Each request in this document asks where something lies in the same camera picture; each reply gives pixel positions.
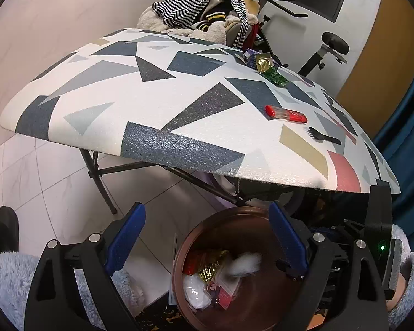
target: metal pivot bolt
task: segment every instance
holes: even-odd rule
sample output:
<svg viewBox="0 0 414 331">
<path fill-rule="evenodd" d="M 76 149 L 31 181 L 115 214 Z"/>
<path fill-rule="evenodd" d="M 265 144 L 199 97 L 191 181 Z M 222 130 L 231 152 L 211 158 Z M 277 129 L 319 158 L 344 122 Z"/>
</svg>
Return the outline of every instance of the metal pivot bolt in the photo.
<svg viewBox="0 0 414 331">
<path fill-rule="evenodd" d="M 101 239 L 101 235 L 100 234 L 98 234 L 98 233 L 94 233 L 94 234 L 92 234 L 91 236 L 89 236 L 89 241 L 91 242 L 91 243 L 96 243 L 98 240 L 100 240 Z"/>
<path fill-rule="evenodd" d="M 316 234 L 313 234 L 313 239 L 317 241 L 318 243 L 321 243 L 325 240 L 325 236 L 323 236 L 323 234 L 321 233 L 316 233 Z"/>
<path fill-rule="evenodd" d="M 51 240 L 50 242 L 47 243 L 47 247 L 49 249 L 54 249 L 54 247 L 56 247 L 58 244 L 57 240 Z"/>
<path fill-rule="evenodd" d="M 356 241 L 356 245 L 360 247 L 360 249 L 365 249 L 365 247 L 367 246 L 367 244 L 363 240 L 360 240 L 360 239 Z"/>
</svg>

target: striped shirt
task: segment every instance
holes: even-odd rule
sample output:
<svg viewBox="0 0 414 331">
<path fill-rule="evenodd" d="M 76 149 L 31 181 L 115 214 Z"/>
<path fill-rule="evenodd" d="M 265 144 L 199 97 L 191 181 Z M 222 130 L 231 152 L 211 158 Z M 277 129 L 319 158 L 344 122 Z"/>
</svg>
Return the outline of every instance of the striped shirt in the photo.
<svg viewBox="0 0 414 331">
<path fill-rule="evenodd" d="M 207 7 L 210 0 L 164 0 L 154 2 L 152 9 L 170 27 L 190 28 L 197 15 Z M 232 7 L 242 22 L 233 47 L 242 49 L 249 28 L 244 0 L 231 0 Z"/>
</svg>

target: blue gripper pad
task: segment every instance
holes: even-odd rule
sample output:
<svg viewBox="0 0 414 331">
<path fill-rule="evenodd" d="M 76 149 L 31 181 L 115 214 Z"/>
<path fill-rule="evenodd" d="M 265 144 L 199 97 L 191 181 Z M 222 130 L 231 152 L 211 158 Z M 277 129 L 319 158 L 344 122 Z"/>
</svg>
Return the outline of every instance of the blue gripper pad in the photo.
<svg viewBox="0 0 414 331">
<path fill-rule="evenodd" d="M 285 252 L 290 267 L 300 275 L 305 275 L 308 270 L 307 250 L 276 203 L 272 203 L 268 208 L 268 220 Z"/>
<path fill-rule="evenodd" d="M 121 270 L 124 266 L 136 239 L 146 223 L 146 208 L 143 204 L 137 203 L 120 221 L 123 222 L 123 225 L 107 248 L 104 267 L 109 276 L 112 276 L 115 271 Z"/>
</svg>

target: brown trash bin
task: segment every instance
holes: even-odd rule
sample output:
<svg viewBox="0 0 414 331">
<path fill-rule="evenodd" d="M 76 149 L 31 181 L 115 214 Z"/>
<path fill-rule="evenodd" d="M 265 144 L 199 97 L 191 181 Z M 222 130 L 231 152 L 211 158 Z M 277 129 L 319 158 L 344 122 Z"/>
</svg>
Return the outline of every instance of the brown trash bin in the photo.
<svg viewBox="0 0 414 331">
<path fill-rule="evenodd" d="M 243 252 L 262 255 L 261 269 L 243 278 L 228 310 L 209 307 L 194 312 L 185 298 L 182 286 L 185 258 L 190 250 L 203 249 L 230 250 L 233 256 Z M 266 210 L 236 207 L 212 215 L 190 232 L 175 258 L 172 284 L 179 310 L 199 331 L 272 329 L 288 311 L 300 286 L 276 268 L 276 260 L 282 257 Z"/>
</svg>

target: red and clear container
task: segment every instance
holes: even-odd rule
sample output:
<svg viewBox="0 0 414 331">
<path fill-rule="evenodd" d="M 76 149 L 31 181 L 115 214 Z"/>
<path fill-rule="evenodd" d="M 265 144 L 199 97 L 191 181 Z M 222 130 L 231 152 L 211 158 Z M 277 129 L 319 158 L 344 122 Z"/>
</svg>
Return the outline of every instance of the red and clear container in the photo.
<svg viewBox="0 0 414 331">
<path fill-rule="evenodd" d="M 292 111 L 290 109 L 279 108 L 275 106 L 265 106 L 265 112 L 269 117 L 286 119 L 291 122 L 307 123 L 308 119 L 303 113 Z"/>
</svg>

